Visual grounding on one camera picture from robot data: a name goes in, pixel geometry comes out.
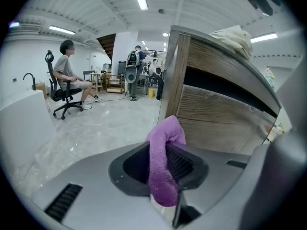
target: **marble floor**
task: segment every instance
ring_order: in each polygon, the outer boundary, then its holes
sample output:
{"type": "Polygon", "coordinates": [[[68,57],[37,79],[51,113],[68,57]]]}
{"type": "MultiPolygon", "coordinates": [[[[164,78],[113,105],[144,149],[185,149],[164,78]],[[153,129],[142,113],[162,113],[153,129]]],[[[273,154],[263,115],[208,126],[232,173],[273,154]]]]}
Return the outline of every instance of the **marble floor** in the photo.
{"type": "Polygon", "coordinates": [[[35,155],[30,168],[14,176],[14,184],[20,192],[31,197],[32,193],[48,180],[85,157],[144,141],[157,124],[160,102],[148,96],[131,102],[123,94],[100,92],[100,103],[80,112],[71,108],[61,120],[53,117],[63,102],[46,100],[50,118],[56,128],[56,136],[35,155]]]}

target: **shorts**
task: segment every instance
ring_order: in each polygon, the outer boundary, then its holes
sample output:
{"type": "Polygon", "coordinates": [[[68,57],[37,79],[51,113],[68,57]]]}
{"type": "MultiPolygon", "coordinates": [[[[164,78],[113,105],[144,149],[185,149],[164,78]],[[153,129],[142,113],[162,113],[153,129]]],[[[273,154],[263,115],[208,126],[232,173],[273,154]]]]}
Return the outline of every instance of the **shorts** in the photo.
{"type": "MultiPolygon", "coordinates": [[[[67,83],[63,83],[61,89],[66,90],[67,83]]],[[[85,90],[88,88],[88,82],[82,82],[82,81],[77,81],[77,82],[71,82],[71,90],[75,89],[82,89],[85,90]]]]}

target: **purple towel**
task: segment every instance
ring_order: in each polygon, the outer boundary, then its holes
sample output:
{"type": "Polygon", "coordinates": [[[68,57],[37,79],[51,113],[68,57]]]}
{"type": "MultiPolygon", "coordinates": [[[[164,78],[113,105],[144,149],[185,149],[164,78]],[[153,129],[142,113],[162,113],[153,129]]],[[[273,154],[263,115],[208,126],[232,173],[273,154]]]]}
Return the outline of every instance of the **purple towel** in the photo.
{"type": "Polygon", "coordinates": [[[170,116],[159,123],[148,134],[150,142],[149,188],[155,201],[165,207],[175,206],[178,198],[178,186],[167,169],[165,151],[166,142],[186,144],[184,131],[175,116],[170,116]]]}

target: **yellow bucket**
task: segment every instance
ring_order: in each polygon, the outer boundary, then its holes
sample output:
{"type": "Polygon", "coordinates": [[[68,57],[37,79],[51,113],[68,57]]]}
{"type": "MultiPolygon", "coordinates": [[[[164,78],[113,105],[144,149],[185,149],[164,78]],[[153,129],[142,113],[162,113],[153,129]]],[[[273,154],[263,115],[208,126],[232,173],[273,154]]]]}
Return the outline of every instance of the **yellow bucket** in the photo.
{"type": "Polygon", "coordinates": [[[148,89],[148,96],[154,98],[154,89],[148,89]]]}

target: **gray t-shirt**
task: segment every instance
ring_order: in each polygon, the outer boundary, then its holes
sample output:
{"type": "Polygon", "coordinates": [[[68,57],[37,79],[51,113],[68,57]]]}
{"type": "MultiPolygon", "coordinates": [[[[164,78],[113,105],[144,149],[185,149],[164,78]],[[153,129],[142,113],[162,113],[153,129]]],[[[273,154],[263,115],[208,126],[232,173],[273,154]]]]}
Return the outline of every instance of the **gray t-shirt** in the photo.
{"type": "MultiPolygon", "coordinates": [[[[58,59],[57,63],[54,66],[54,70],[62,73],[65,76],[73,77],[73,72],[71,70],[71,64],[70,64],[68,57],[66,55],[62,55],[58,59]]],[[[61,80],[61,79],[58,79],[58,83],[59,83],[61,88],[63,88],[66,85],[66,83],[63,82],[63,80],[61,80]]]]}

